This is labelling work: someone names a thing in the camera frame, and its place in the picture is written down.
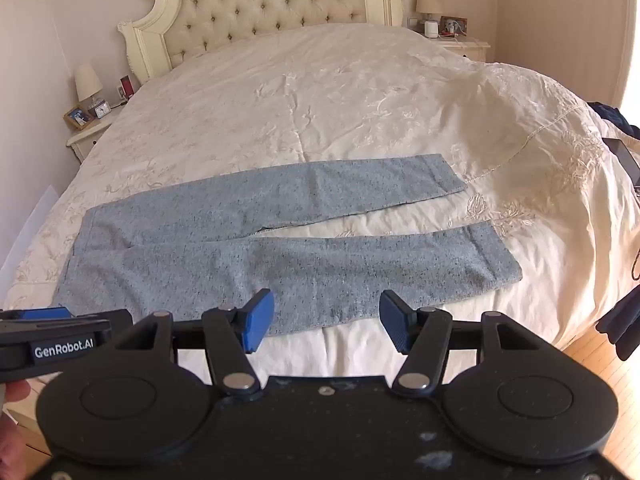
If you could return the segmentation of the person's left hand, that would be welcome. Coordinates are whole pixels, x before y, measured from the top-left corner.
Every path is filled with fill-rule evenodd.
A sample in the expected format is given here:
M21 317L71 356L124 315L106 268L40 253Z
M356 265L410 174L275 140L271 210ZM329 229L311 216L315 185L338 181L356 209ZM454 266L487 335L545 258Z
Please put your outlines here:
M26 380L10 382L4 385L6 403L18 402L29 396L30 387ZM26 462L24 457L25 441L17 429L17 424L5 412L1 412L1 479L21 480L25 477Z

